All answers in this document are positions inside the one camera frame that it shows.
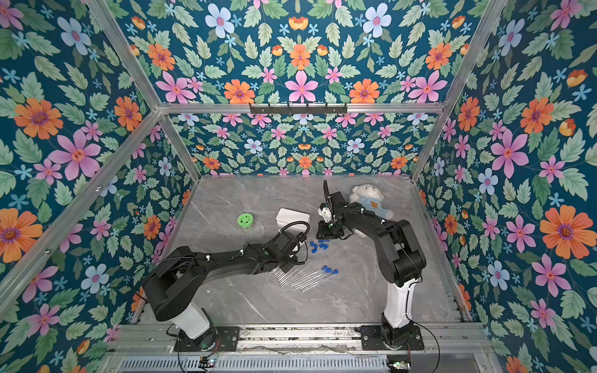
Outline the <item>test tube group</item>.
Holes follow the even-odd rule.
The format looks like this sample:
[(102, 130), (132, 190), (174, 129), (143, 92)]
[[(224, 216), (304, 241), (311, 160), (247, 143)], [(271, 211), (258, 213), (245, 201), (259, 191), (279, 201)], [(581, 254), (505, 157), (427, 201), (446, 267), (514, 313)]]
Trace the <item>test tube group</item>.
[(317, 271), (314, 271), (314, 272), (312, 272), (310, 274), (302, 276), (301, 278), (299, 278), (299, 279), (297, 279), (295, 281), (292, 281), (291, 282), (291, 286), (292, 287), (298, 287), (298, 286), (300, 286), (300, 284), (303, 284), (306, 281), (310, 281), (310, 280), (312, 280), (312, 279), (314, 279), (314, 278), (316, 278), (316, 277), (318, 277), (320, 275), (326, 274), (328, 272), (328, 270), (329, 270), (328, 266), (323, 266), (320, 269), (318, 269)]
[(315, 272), (312, 272), (312, 273), (307, 274), (295, 281), (292, 281), (291, 286), (293, 288), (301, 288), (303, 285), (306, 285), (306, 284), (310, 283), (311, 281), (315, 281), (317, 278), (320, 278), (326, 274), (331, 274), (332, 271), (333, 270), (330, 269), (328, 266), (324, 266)]
[(322, 282), (326, 281), (328, 278), (331, 278), (332, 276), (336, 275), (338, 273), (337, 269), (332, 270), (330, 273), (327, 273), (319, 278), (317, 278), (316, 280), (310, 282), (309, 284), (303, 286), (302, 288), (300, 288), (301, 292), (306, 292), (311, 288), (316, 287), (318, 284), (321, 284)]

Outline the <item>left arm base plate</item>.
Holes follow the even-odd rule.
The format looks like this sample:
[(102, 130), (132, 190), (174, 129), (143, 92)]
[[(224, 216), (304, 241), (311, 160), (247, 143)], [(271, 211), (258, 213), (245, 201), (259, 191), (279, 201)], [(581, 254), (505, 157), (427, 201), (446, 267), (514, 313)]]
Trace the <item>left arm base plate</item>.
[(176, 352), (233, 352), (239, 342), (238, 326), (213, 326), (200, 337), (191, 338), (182, 330), (178, 334)]

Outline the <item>white rectangular plastic box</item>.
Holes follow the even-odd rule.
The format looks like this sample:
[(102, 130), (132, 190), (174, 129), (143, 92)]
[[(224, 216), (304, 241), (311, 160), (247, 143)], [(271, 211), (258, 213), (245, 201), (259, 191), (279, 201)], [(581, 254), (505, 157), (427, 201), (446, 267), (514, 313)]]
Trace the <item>white rectangular plastic box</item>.
[(310, 223), (310, 215), (301, 211), (281, 208), (276, 215), (276, 222), (280, 228), (283, 228), (292, 222)]

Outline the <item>green lidded small jar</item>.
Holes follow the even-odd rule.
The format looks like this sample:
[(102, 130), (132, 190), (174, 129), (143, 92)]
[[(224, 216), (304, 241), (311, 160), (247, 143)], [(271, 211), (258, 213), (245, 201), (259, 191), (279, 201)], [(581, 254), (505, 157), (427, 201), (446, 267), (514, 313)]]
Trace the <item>green lidded small jar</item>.
[(250, 213), (242, 213), (238, 216), (236, 222), (243, 231), (249, 232), (253, 229), (254, 217)]

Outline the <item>white ventilation grille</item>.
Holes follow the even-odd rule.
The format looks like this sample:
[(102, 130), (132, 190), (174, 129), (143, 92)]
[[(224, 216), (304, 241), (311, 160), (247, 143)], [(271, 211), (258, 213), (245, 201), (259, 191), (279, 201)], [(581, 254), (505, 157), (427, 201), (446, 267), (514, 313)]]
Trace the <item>white ventilation grille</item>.
[(127, 357), (119, 372), (388, 372), (385, 357), (222, 355)]

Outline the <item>aluminium front rail frame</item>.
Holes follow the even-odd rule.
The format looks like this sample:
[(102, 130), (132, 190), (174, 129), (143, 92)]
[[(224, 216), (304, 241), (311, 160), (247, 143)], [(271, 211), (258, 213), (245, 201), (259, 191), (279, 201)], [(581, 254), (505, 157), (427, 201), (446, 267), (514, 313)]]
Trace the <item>aluminium front rail frame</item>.
[(373, 323), (223, 325), (208, 352), (217, 354), (492, 354), (479, 323), (426, 323), (418, 334), (393, 347)]

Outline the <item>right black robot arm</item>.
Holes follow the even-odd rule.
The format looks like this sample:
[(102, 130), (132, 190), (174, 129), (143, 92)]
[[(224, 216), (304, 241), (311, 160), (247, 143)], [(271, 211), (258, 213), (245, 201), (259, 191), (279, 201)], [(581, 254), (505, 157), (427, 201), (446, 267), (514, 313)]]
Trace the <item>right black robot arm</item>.
[(342, 193), (331, 193), (326, 181), (323, 196), (317, 239), (345, 240), (348, 230), (373, 241), (378, 268), (387, 281), (380, 337), (390, 349), (405, 345), (417, 330), (412, 319), (414, 290), (422, 282), (422, 270), (427, 265), (412, 225), (404, 219), (384, 219), (358, 202), (346, 201)]

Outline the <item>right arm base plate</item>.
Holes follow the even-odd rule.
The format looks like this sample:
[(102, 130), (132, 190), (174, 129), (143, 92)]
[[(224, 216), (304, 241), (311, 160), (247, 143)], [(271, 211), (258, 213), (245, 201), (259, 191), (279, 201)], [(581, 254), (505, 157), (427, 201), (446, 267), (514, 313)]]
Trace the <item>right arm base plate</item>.
[(359, 326), (364, 351), (424, 351), (424, 340), (418, 326), (393, 329), (386, 325)]

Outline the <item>white teddy bear blue shirt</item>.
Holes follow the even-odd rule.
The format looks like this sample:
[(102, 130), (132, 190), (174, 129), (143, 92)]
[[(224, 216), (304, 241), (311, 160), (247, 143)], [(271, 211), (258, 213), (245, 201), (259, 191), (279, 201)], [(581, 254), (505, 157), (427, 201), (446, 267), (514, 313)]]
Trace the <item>white teddy bear blue shirt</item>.
[(382, 219), (393, 219), (393, 212), (382, 206), (384, 196), (379, 188), (371, 184), (354, 186), (349, 200), (351, 203), (359, 203), (365, 210), (374, 212)]

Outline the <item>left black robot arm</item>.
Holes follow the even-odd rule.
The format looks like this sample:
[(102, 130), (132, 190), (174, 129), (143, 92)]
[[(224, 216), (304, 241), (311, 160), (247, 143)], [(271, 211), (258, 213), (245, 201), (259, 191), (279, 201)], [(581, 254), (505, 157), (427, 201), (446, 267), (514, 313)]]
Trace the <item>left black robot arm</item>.
[(144, 279), (145, 291), (154, 317), (178, 326), (192, 340), (212, 328), (207, 313), (194, 302), (204, 284), (237, 275), (259, 275), (302, 266), (298, 251), (306, 242), (310, 224), (292, 222), (265, 243), (246, 242), (238, 250), (218, 253), (194, 252), (180, 246), (161, 260)]

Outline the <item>black hook rail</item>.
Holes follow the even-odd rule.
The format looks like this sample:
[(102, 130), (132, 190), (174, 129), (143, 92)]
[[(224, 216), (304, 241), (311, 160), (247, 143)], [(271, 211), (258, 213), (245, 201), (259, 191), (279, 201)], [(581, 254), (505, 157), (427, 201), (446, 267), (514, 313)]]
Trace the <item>black hook rail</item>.
[(348, 113), (347, 104), (255, 104), (249, 105), (251, 114), (344, 114)]

